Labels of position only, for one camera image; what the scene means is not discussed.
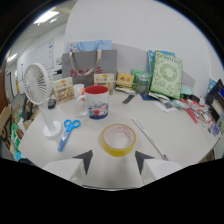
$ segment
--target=white table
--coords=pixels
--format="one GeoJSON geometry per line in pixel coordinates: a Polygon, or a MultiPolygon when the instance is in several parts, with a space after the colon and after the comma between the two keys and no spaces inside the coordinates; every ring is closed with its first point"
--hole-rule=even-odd
{"type": "Polygon", "coordinates": [[[123,104],[122,101],[127,96],[125,93],[114,91],[114,95],[110,95],[109,98],[109,114],[102,120],[77,116],[75,99],[50,110],[53,120],[61,122],[62,125],[66,119],[81,121],[81,126],[71,132],[62,152],[57,150],[61,136],[49,140],[43,135],[45,124],[39,114],[26,131],[19,150],[40,168],[48,162],[69,159],[92,150],[93,157],[83,185],[122,189],[143,186],[135,151],[162,159],[153,144],[132,121],[132,117],[136,117],[151,134],[169,160],[179,163],[182,167],[200,162],[219,139],[219,135],[214,137],[200,123],[195,124],[184,110],[165,113],[152,101],[143,101],[140,95],[128,104],[123,104]],[[101,146],[100,136],[103,129],[116,123],[128,125],[137,136],[133,150],[123,157],[113,157],[101,146]]]}

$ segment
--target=pen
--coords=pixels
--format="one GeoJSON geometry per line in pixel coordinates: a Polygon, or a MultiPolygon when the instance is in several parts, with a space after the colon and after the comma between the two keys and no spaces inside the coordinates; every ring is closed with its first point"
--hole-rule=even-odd
{"type": "Polygon", "coordinates": [[[168,160],[166,154],[159,148],[159,146],[155,143],[155,141],[150,137],[149,133],[145,130],[145,128],[142,127],[142,125],[136,120],[135,117],[132,118],[132,120],[137,124],[137,126],[144,132],[144,134],[147,136],[147,138],[152,142],[152,144],[156,147],[156,149],[160,152],[160,154],[163,156],[165,160],[168,160]]]}

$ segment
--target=red and white mug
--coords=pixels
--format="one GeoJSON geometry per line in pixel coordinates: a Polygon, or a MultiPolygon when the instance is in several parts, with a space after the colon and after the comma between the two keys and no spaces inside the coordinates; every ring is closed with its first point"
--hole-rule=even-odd
{"type": "Polygon", "coordinates": [[[106,86],[89,86],[85,88],[84,95],[79,96],[75,102],[76,112],[80,116],[99,120],[107,117],[109,108],[109,88],[106,86]],[[79,101],[85,99],[86,110],[80,112],[79,101]]]}

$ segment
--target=desk fan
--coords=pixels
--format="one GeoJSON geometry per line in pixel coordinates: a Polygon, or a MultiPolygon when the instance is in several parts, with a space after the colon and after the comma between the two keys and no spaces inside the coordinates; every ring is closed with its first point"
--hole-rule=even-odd
{"type": "Polygon", "coordinates": [[[58,121],[53,121],[48,111],[46,99],[53,90],[53,76],[46,65],[33,63],[25,72],[24,90],[27,98],[39,106],[40,113],[45,121],[44,135],[55,138],[62,132],[62,126],[58,121]]]}

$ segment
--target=blue scissors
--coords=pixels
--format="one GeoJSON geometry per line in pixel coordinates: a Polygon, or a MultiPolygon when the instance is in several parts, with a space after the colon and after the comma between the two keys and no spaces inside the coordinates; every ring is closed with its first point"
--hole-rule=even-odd
{"type": "Polygon", "coordinates": [[[61,152],[65,146],[65,143],[68,140],[68,137],[70,135],[70,132],[72,131],[73,128],[78,128],[81,125],[80,120],[74,120],[73,122],[71,120],[66,120],[64,122],[64,126],[66,127],[65,132],[62,135],[61,141],[58,146],[58,151],[61,152]]]}

